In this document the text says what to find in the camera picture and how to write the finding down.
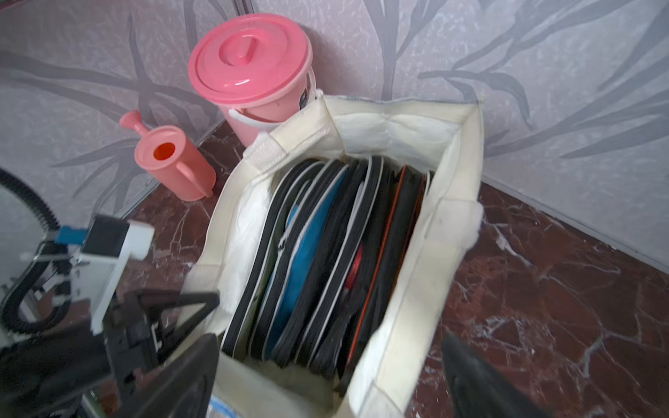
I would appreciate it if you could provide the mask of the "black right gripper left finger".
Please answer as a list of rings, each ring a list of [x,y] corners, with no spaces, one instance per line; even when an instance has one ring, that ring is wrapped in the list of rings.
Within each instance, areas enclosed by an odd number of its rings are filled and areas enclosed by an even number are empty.
[[[137,395],[121,404],[116,417],[205,417],[211,399],[219,346],[205,334]]]

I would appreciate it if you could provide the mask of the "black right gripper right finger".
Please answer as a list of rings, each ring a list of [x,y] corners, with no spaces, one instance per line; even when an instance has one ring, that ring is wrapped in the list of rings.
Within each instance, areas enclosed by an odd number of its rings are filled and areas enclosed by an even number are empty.
[[[514,418],[549,415],[454,334],[443,335],[441,352],[454,416]]]

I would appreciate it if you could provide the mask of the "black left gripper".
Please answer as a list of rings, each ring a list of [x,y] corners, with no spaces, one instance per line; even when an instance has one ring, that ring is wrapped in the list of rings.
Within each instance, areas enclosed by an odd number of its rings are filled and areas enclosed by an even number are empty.
[[[2,348],[1,415],[48,415],[110,379],[131,396],[136,371],[166,361],[219,304],[216,292],[130,292],[113,301],[99,334],[86,320]]]

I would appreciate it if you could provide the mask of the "blue paddle case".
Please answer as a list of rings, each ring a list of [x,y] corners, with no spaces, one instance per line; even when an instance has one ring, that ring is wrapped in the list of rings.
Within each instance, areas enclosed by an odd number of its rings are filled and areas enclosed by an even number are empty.
[[[341,160],[312,161],[291,185],[275,219],[278,242],[269,249],[269,282],[248,343],[251,358],[266,360],[297,306],[324,222],[348,166]]]

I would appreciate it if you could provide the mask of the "canvas tote bag starry print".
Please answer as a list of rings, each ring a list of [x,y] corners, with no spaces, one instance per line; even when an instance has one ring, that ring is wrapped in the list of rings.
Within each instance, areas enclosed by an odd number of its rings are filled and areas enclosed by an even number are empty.
[[[478,104],[324,96],[226,181],[188,292],[222,417],[401,417],[474,246]]]

